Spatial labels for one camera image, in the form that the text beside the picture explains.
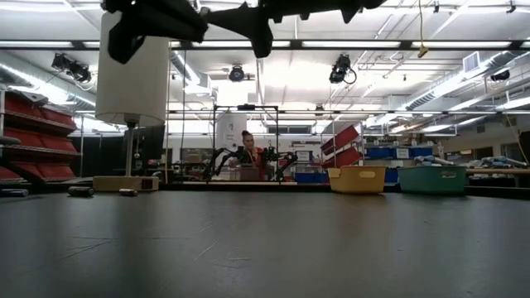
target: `woman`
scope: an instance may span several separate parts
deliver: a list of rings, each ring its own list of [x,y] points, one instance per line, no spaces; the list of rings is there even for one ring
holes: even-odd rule
[[[241,137],[243,137],[244,154],[243,156],[239,158],[238,161],[233,160],[232,162],[230,162],[230,165],[235,166],[237,163],[251,164],[258,168],[259,180],[263,180],[263,177],[267,173],[267,170],[266,170],[267,163],[262,162],[261,153],[263,153],[263,149],[254,146],[254,136],[252,133],[246,130],[243,130],[241,132]]]

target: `white cylinder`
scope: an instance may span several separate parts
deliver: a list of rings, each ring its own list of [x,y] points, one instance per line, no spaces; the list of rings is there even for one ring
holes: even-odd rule
[[[237,150],[243,145],[241,132],[247,129],[247,115],[240,113],[226,113],[217,121],[215,132],[215,146]]]
[[[166,121],[169,39],[147,37],[122,65],[107,51],[108,33],[120,17],[119,12],[105,13],[101,21],[95,116],[106,123],[162,125]]]

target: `black table surface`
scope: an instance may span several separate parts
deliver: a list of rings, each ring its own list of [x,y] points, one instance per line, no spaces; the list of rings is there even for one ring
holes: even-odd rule
[[[530,203],[159,191],[0,200],[0,297],[530,297]]]

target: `yellow bin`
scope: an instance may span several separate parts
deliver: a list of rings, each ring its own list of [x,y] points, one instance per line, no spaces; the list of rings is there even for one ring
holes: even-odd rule
[[[385,166],[343,166],[328,169],[331,190],[346,194],[378,194],[384,189]]]

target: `teal bin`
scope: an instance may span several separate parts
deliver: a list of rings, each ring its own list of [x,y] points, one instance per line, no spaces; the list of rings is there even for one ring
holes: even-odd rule
[[[404,193],[461,195],[465,190],[465,166],[415,166],[397,169]]]

